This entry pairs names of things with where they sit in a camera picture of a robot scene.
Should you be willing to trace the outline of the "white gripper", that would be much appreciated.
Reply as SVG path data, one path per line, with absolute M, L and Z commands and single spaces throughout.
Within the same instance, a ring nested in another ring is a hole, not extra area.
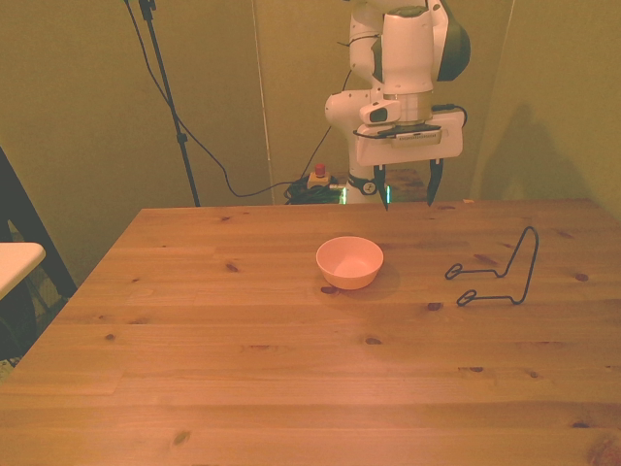
M 388 211 L 389 201 L 384 165 L 431 160 L 426 192 L 427 205 L 431 206 L 441 184 L 443 159 L 462 153 L 464 113 L 461 110 L 436 113 L 426 124 L 431 129 L 396 133 L 396 125 L 388 123 L 362 124 L 355 131 L 357 162 L 361 166 L 375 165 L 376 190 L 385 211 Z

